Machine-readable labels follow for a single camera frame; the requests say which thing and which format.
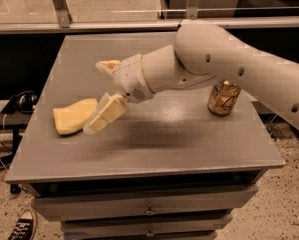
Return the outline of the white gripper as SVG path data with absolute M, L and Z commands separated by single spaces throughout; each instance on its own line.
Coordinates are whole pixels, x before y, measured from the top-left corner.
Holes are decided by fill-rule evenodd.
M 105 93 L 101 97 L 96 110 L 83 126 L 83 131 L 89 135 L 99 133 L 121 117 L 127 111 L 128 101 L 141 103 L 154 96 L 146 82 L 140 54 L 122 62 L 119 60 L 99 61 L 95 67 L 101 73 L 113 77 L 114 86 L 119 94 Z

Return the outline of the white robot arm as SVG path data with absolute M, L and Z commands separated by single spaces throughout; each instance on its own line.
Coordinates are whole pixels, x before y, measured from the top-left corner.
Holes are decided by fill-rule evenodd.
M 123 61 L 99 61 L 113 81 L 83 131 L 94 134 L 121 117 L 131 103 L 165 90 L 198 89 L 229 80 L 299 130 L 299 64 L 247 45 L 222 27 L 183 21 L 174 42 Z

